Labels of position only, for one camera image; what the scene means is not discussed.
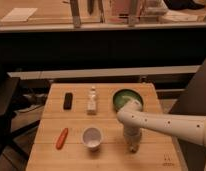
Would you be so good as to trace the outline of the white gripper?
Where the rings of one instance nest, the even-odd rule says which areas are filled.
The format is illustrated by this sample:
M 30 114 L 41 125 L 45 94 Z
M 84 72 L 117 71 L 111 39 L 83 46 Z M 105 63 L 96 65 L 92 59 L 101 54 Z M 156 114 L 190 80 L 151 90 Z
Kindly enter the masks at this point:
M 129 146 L 137 146 L 141 139 L 141 130 L 138 127 L 123 128 L 124 138 Z

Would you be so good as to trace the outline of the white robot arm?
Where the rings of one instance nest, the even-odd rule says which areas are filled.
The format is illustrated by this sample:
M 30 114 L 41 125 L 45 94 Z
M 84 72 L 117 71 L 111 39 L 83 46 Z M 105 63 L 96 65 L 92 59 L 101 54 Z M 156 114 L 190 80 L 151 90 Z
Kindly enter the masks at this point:
M 143 104 L 131 99 L 114 105 L 117 119 L 131 152 L 138 150 L 140 129 L 145 128 L 206 147 L 206 116 L 156 115 L 143 112 Z

